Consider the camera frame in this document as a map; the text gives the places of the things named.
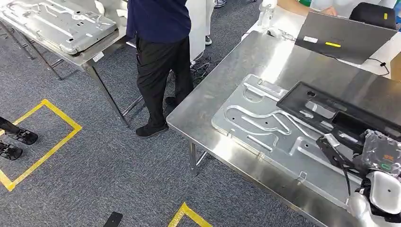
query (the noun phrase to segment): person's hand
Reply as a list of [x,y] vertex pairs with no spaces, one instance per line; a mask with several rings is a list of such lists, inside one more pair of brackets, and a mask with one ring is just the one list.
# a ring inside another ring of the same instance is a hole
[[337,16],[337,11],[333,6],[330,6],[327,9],[322,10],[321,13],[324,13],[324,14],[330,15],[330,16]]

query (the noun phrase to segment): aluminum plate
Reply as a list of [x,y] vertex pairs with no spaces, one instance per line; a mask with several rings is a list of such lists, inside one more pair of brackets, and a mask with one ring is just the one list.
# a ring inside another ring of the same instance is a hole
[[[317,129],[276,107],[286,90],[250,74],[212,118],[219,132],[285,171],[294,179],[346,207],[347,184],[341,169],[330,164],[316,145]],[[352,158],[352,151],[341,146]],[[349,174],[351,190],[361,179]]]
[[67,54],[84,51],[117,30],[114,21],[65,0],[12,0],[0,3],[0,13]]

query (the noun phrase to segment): black bag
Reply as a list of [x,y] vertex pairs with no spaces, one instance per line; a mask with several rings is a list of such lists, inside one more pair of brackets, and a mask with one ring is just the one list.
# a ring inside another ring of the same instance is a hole
[[349,18],[366,24],[395,30],[395,11],[384,6],[361,2],[352,10]]

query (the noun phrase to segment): black plastic tray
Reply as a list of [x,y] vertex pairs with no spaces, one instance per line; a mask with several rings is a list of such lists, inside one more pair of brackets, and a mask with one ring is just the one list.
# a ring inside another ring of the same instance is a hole
[[[328,112],[319,111],[322,108],[314,111],[313,108],[308,108],[307,104],[308,106],[318,104]],[[401,139],[401,126],[304,82],[298,82],[277,102],[277,106],[323,133],[333,134],[340,143],[356,153],[362,153],[363,133],[367,129],[380,131],[395,140]]]

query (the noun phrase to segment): black pants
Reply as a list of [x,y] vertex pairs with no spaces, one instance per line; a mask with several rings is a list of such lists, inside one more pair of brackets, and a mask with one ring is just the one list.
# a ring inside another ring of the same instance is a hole
[[152,43],[137,36],[137,85],[149,110],[151,127],[166,123],[163,97],[170,70],[175,73],[175,97],[178,103],[193,90],[190,71],[189,37],[172,44]]
[[11,132],[11,133],[18,133],[19,128],[13,123],[7,121],[6,119],[0,117],[0,129],[3,129],[6,132]]

